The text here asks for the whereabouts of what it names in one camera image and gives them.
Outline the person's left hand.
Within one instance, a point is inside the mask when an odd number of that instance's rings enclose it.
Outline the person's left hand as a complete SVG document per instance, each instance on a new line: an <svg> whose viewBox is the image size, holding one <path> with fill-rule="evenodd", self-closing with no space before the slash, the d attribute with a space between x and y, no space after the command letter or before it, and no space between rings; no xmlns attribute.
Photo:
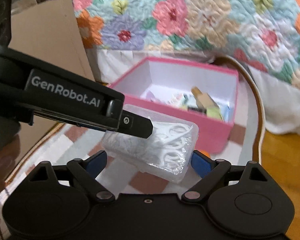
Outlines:
<svg viewBox="0 0 300 240"><path fill-rule="evenodd" d="M5 179L14 169L15 161L20 154L20 139L16 135L13 140L0 151L0 193L5 188Z"/></svg>

